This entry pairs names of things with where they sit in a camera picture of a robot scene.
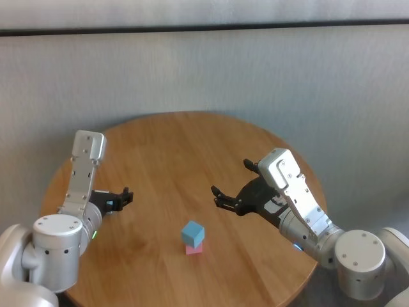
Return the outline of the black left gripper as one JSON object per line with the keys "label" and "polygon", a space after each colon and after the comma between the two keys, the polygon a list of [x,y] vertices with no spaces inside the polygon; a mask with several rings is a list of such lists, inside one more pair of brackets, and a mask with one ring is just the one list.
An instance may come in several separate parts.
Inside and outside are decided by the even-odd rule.
{"label": "black left gripper", "polygon": [[105,216],[111,212],[123,210],[129,203],[133,202],[134,193],[124,187],[122,193],[115,194],[109,191],[92,190],[90,202],[94,204],[101,215]]}

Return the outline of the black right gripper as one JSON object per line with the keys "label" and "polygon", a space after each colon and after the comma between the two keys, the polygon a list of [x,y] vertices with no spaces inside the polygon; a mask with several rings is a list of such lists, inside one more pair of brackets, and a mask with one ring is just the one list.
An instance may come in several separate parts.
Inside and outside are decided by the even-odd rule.
{"label": "black right gripper", "polygon": [[[244,159],[243,165],[251,172],[261,174],[257,162]],[[262,177],[257,177],[246,184],[236,198],[225,195],[214,185],[211,186],[211,192],[218,208],[236,212],[239,216],[257,213],[276,228],[279,228],[281,223],[279,216],[288,208],[284,197],[270,187]]]}

